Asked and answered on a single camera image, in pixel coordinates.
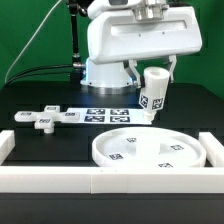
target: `green backdrop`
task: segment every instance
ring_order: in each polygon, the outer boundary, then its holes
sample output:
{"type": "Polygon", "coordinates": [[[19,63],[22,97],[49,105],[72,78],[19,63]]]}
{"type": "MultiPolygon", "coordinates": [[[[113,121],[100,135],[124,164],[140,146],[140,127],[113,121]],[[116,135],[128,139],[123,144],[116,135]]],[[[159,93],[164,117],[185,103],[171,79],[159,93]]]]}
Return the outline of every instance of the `green backdrop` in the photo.
{"type": "MultiPolygon", "coordinates": [[[[57,0],[0,1],[0,86],[11,63],[18,56],[49,9],[57,0]]],[[[200,53],[178,57],[175,82],[197,83],[224,99],[223,0],[188,0],[194,6],[203,38],[200,53]]],[[[88,56],[86,29],[89,20],[78,17],[80,53],[88,56]]],[[[61,3],[12,70],[11,76],[27,68],[71,62],[70,15],[61,3]]],[[[152,62],[141,62],[140,70],[152,62]]],[[[58,80],[49,76],[45,79],[58,80]]]]}

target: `black table surface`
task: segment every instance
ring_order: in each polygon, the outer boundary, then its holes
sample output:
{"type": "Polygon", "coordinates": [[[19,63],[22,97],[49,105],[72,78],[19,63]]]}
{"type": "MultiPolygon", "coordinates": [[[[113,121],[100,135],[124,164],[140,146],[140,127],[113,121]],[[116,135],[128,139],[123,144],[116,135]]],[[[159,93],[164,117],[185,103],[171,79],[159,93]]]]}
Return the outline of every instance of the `black table surface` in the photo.
{"type": "MultiPolygon", "coordinates": [[[[46,105],[85,108],[140,108],[139,93],[100,96],[69,82],[17,82],[0,91],[0,131],[14,130],[16,147],[3,166],[96,166],[93,139],[131,125],[56,123],[46,135],[33,123],[17,123],[17,111],[46,105]]],[[[164,109],[153,127],[195,138],[210,131],[224,143],[224,101],[195,84],[170,84],[164,109]]],[[[224,223],[223,194],[0,194],[0,223],[224,223]]]]}

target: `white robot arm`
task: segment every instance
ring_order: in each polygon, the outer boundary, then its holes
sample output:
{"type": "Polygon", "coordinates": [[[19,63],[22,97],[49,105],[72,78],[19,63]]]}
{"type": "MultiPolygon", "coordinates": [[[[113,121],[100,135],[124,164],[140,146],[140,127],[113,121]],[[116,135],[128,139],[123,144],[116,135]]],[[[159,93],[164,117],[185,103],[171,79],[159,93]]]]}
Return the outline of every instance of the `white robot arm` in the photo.
{"type": "MultiPolygon", "coordinates": [[[[95,0],[88,8],[88,15],[92,19],[88,27],[89,59],[86,79],[81,84],[94,92],[123,93],[141,87],[140,76],[135,69],[139,60],[169,58],[173,61],[169,70],[172,78],[176,55],[197,52],[202,46],[192,7],[169,8],[166,0],[95,0]]],[[[164,71],[158,71],[147,70],[145,75],[163,74],[164,78],[164,71]]],[[[162,87],[156,84],[158,80],[153,81],[153,86],[146,83],[145,88],[166,90],[169,77],[166,82],[161,82],[162,87]]],[[[141,92],[146,95],[156,92],[144,91],[145,88],[141,92]]],[[[161,96],[154,100],[162,99],[164,102],[166,91],[159,92],[161,96]]],[[[154,100],[148,100],[150,106],[140,105],[145,109],[152,108],[154,100]]]]}

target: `puzzle piece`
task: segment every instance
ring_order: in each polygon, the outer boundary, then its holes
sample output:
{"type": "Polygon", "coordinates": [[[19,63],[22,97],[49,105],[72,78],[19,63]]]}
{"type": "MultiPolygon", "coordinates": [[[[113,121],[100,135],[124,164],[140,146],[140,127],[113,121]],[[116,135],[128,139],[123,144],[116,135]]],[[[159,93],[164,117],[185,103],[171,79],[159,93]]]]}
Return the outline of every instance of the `puzzle piece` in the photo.
{"type": "Polygon", "coordinates": [[[17,122],[35,122],[35,129],[44,129],[44,133],[54,132],[54,122],[78,122],[80,113],[62,112],[60,106],[46,106],[44,112],[19,111],[15,115],[17,122]]]}

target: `round white tray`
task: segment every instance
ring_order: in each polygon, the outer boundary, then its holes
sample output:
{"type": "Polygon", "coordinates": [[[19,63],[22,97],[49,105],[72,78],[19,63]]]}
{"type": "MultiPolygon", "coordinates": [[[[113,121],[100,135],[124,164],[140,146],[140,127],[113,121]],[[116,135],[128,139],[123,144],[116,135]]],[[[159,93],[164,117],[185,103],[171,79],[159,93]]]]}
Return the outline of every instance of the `round white tray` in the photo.
{"type": "Polygon", "coordinates": [[[105,132],[92,144],[92,156],[102,167],[203,167],[206,151],[180,132],[130,127],[105,132]]]}

